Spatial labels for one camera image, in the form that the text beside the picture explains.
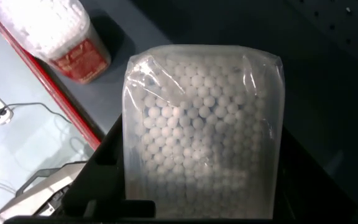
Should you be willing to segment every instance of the white ball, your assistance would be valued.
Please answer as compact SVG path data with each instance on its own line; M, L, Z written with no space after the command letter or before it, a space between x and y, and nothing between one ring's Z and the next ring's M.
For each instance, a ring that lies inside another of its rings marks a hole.
M218 98L218 105L219 106L227 106L230 103L230 97L228 96L220 96Z
M149 160L146 162L147 170L155 170L157 168L157 164L153 160Z
M156 139L161 136L161 128L154 127L150 129L150 135Z
M170 170L175 166L175 162L170 157L166 157L163 165L167 170Z
M188 138L191 138L194 136L194 131L195 131L195 129L192 126L187 126L187 127L183 128L183 134Z
M146 128L151 129L152 127L155 126L155 119L153 119L153 118L151 118L151 117L146 117L146 118L143 120L143 125L144 125Z
M206 77L208 74L208 69L204 65L200 65L197 68L197 74L201 77Z
M184 68L184 66L182 66L182 65L177 65L177 66L175 66L174 69L175 69L175 75L176 75L176 76L182 77L182 76L185 75L185 68Z
M153 160L156 164L160 165L164 162L165 156L159 152L154 155Z
M188 76L180 77L179 84L182 88L186 88L191 85L191 78Z
M207 124L215 125L218 122L218 117L215 114L210 114L206 118L206 122L207 122Z
M155 96L151 96L151 95L146 96L144 98L144 105L149 108L155 106Z
M202 118L207 118L209 114L211 114L211 110L207 106L202 106L199 112L200 112L200 117Z
M182 164L184 160L185 158L183 157L183 155L175 156L175 158L173 159L173 161L178 165Z
M190 138L183 137L183 138L180 140L180 145L183 146L183 147L189 147L189 146L191 146L191 140L190 140Z
M209 88L206 86L198 87L197 94L199 97L204 98L209 95Z
M161 114L165 118L170 118L172 116L172 108L170 106L162 108Z
M163 128L167 126L167 119L164 118L163 116L159 116L156 120L155 120L155 124L158 128Z
M215 124L215 130L219 134L223 134L226 131L226 129L227 129L227 124L223 121L218 121Z
M149 109L149 116L151 118L158 118L158 116L160 116L160 108L154 106L152 108Z
M224 88L225 86L227 86L228 83L227 83L226 77L224 77L224 76L218 76L218 77L216 77L216 84L217 84L217 86L220 86L220 87L222 87L222 88Z
M165 138L169 137L172 135L172 128L170 127L163 127L161 129L161 135Z
M234 96L236 94L236 91L233 86L226 85L223 87L223 94L225 94L226 96Z
M204 86L212 88L215 86L215 78L212 76L207 76L204 78Z
M234 116L234 114L227 114L224 119L224 122L226 122L227 124L234 124L236 123L236 116Z
M193 150L191 148L187 147L183 150L183 155L185 157L191 157L193 155Z
M183 130L181 127L176 127L172 131L173 137L180 139L183 136Z
M204 121L201 118L196 118L193 120L193 127L195 129L202 129L204 127Z
M185 172L185 168L182 165L175 165L172 169L174 174L183 174Z
M174 156L181 156L183 154L183 148L180 145L173 146L172 154Z
M185 110L180 108L180 107L174 107L173 111L172 111L172 115L175 118L180 118L181 116L183 116L185 114Z
M195 108L200 108L200 107L203 106L203 104L204 104L204 102L203 102L203 99L201 97L195 97L193 99L193 106Z
M209 90L209 94L213 97L219 97L222 95L222 89L219 86L214 86Z
M187 116L189 116L189 118L191 118L191 119L195 119L196 117L198 117L198 109L196 109L196 108L188 109Z
M201 75L193 76L191 78L191 84L194 87L200 87L200 86L204 85L204 77L202 77Z
M186 91L186 96L188 96L189 98L194 98L197 96L197 88L194 86L186 87L185 91Z
M239 110L239 107L235 103L230 103L227 106L227 112L235 114Z
M168 118L167 124L169 128L173 129L178 125L178 122L179 122L178 118L171 117Z
M165 143L167 146L174 146L177 144L177 139L174 137L167 137L167 141Z
M227 115L227 110L223 106L217 106L217 107L215 107L214 114L218 118L224 118Z
M156 139L154 140L154 142L155 142L155 144L156 144L158 147L162 147L162 146L165 145L166 140L165 140L164 137L161 136L161 137L156 138Z
M186 73L186 76L193 77L193 76L197 75L197 68L193 65L187 66L185 68L185 73Z
M190 123L191 123L191 120L188 116L182 116L181 118L179 118L179 124L180 124L180 126L182 126L184 128L189 126Z
M161 98L157 98L157 100L155 100L155 104L161 108L164 108L168 105L168 103Z
M238 105L243 105L244 103L246 103L246 98L244 95L237 95L234 97L234 102Z
M170 146L164 146L161 150L161 153L165 156L165 157L169 157L172 155L172 147Z

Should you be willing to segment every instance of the gray surface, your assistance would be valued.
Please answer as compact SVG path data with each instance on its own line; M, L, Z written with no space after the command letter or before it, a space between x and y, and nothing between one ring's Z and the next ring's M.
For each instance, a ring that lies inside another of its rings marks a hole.
M108 14L126 34L112 67L93 83L82 86L61 77L103 133L121 113L122 83L130 55L169 43L266 50L281 56L284 64L285 127L358 201L358 62L287 2L82 2L91 15Z

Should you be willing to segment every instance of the printed label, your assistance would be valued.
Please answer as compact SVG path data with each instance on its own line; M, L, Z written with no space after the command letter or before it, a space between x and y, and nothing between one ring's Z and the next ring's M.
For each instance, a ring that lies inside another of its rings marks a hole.
M89 39L85 39L66 55L52 63L67 77L88 83L108 65Z

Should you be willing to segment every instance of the white surface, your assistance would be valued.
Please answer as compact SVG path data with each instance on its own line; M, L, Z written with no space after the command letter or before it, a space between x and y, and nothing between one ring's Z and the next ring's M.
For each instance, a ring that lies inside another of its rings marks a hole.
M0 98L5 103L42 102L62 113L1 34ZM85 147L74 126L42 106L14 109L11 123L0 126L0 208L35 171L87 159Z

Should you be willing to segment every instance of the white foam ball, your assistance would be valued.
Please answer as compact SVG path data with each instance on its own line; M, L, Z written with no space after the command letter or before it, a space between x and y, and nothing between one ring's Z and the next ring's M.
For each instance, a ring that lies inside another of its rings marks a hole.
M195 97L193 99L193 107L200 108L204 104L203 99L201 97Z
M174 137L167 137L167 140L166 140L165 144L166 144L167 146L171 146L171 147L172 147L172 146L174 146L174 145L177 144L177 139L174 138Z
M195 132L195 129L192 126L187 126L187 127L183 128L183 134L188 138L193 137L194 132Z
M188 116L182 116L181 118L179 118L179 124L184 128L189 126L190 123L191 123L191 119Z
M173 161L173 159L171 157L166 157L163 165L166 169L170 170L170 169L174 168L175 162Z
M175 165L172 169L174 174L183 174L185 172L185 168L182 165Z
M155 96L149 95L144 98L144 105L152 108L155 106Z
M198 109L196 109L196 108L188 109L187 116L189 116L189 118L191 118L191 119L195 119L196 117L198 117Z
M227 129L227 124L223 121L218 121L215 124L215 130L219 134L223 134L226 131L226 129Z
M155 143L158 147L162 147L162 146L165 145L166 140L165 140L164 137L161 136L161 137L156 138L156 139L154 140L154 143Z
M223 94L225 94L226 96L234 96L236 94L236 91L233 86L226 85L223 87Z
M209 93L211 94L211 96L213 97L219 97L222 95L222 89L219 86L214 86L209 90Z
M155 170L157 168L157 164L153 160L149 160L146 162L146 169L147 170Z
M227 114L224 117L223 121L227 124L234 124L236 122L236 117L234 116L234 114Z
M170 146L164 146L161 150L161 153L165 156L165 157L169 157L172 155L172 147Z
M172 116L172 108L170 106L162 108L161 114L165 118L170 118Z
M178 125L178 121L179 121L178 118L174 118L174 117L168 118L167 121L168 127L171 129L175 128Z
M202 106L199 110L200 117L207 118L211 114L211 110L207 106Z
M190 138L183 137L183 138L180 140L180 145L183 146L183 147L189 147L189 146L191 146L191 140L190 140Z
M183 161L185 160L185 158L180 155L180 156L175 156L175 158L173 159L173 161L176 163L176 164L182 164Z
M160 108L154 106L152 108L149 109L149 116L151 118L158 118L158 116L160 116Z
M172 111L172 115L176 118L180 118L185 114L185 110L180 107L174 107Z
M167 119L164 118L163 116L159 116L156 120L155 120L155 125L158 128L163 128L167 126Z
M154 127L150 129L150 135L156 139L161 136L161 128Z
M227 110L223 106L217 106L217 107L215 107L214 114L218 118L224 118L227 115Z
M235 114L239 110L239 107L235 103L230 103L227 106L227 112Z
M186 91L186 96L188 96L189 98L194 98L197 96L197 88L194 86L186 87L185 91Z
M195 129L202 129L204 127L204 121L201 118L193 119L193 127Z
M209 95L209 88L206 86L198 87L197 95L201 98L204 98Z
M201 75L193 76L191 78L191 84L194 87L200 87L200 86L204 85L204 77L202 77Z

